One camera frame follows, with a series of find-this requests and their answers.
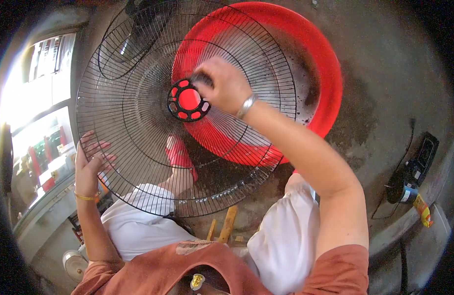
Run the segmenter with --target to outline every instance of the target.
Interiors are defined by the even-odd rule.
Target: concrete floor
[[[315,9],[304,0],[267,2],[292,9],[312,21],[336,52],[344,92],[340,112],[326,140],[347,160],[364,187],[370,239],[376,245],[370,252],[377,254],[418,221],[417,215],[409,213],[413,208],[405,205],[388,218],[372,219],[383,199],[384,184],[406,149],[410,117],[416,118],[410,153],[425,131],[440,140],[434,164],[421,188],[423,198],[429,202],[438,196],[436,187],[443,185],[442,175],[447,169],[445,156],[454,148],[454,100],[435,48],[416,20],[397,4],[320,0]],[[73,57],[74,81],[79,81],[114,11],[120,7],[98,8],[79,35]],[[77,88],[72,91],[72,97],[76,97]],[[233,236],[242,235],[247,240],[256,231],[268,208],[283,196],[292,170],[289,164],[280,165],[258,192],[239,203]],[[196,236],[205,238],[212,218],[219,221],[218,235],[224,216],[222,211],[187,221]],[[404,225],[396,226],[403,219]]]

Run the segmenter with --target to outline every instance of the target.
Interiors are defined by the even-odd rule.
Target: left hand
[[[75,192],[83,197],[94,197],[98,190],[97,175],[102,171],[112,169],[110,162],[117,156],[103,155],[102,149],[108,149],[110,143],[105,141],[91,142],[94,131],[91,130],[84,134],[78,143],[76,151],[76,188]]]

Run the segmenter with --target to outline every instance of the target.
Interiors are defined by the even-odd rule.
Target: forearm
[[[245,121],[274,144],[321,197],[345,190],[361,191],[348,164],[321,137],[257,101]]]
[[[122,259],[102,225],[95,202],[77,198],[76,207],[89,260],[122,264]]]

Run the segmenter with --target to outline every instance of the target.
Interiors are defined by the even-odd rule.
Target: black wire fan guard
[[[179,116],[173,88],[184,91],[179,83],[190,83],[193,70],[213,56],[241,69],[260,100],[295,119],[295,85],[283,52],[240,10],[214,1],[164,1],[123,10],[111,22],[81,79],[77,124],[80,137],[94,130],[95,141],[112,144],[103,150],[117,155],[105,184],[122,201],[160,216],[207,215],[255,192],[280,163],[268,139],[202,98],[199,109]],[[183,140],[193,162],[177,168],[185,171],[178,182],[188,181],[192,169],[199,175],[177,196],[148,185],[172,174],[170,135]]]

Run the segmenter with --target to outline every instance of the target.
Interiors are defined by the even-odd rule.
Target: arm
[[[252,93],[242,73],[221,58],[208,60],[197,71],[206,73],[214,82],[214,88],[195,83],[200,94],[232,115]],[[368,249],[363,189],[340,155],[325,140],[267,103],[256,101],[243,119],[288,157],[320,195],[316,258],[342,245],[358,244]]]
[[[115,159],[114,155],[104,158],[102,153],[100,153],[100,147],[108,148],[110,146],[109,143],[90,143],[93,134],[93,131],[89,131],[81,138],[76,153],[75,193],[84,197],[94,196],[97,193],[97,174],[110,168],[110,165],[106,162],[107,159]],[[91,162],[86,160],[83,149],[87,156],[93,157]],[[107,262],[116,266],[117,269],[122,268],[124,262],[118,255],[106,229],[102,225],[95,201],[76,198],[76,207],[89,260],[91,262]]]

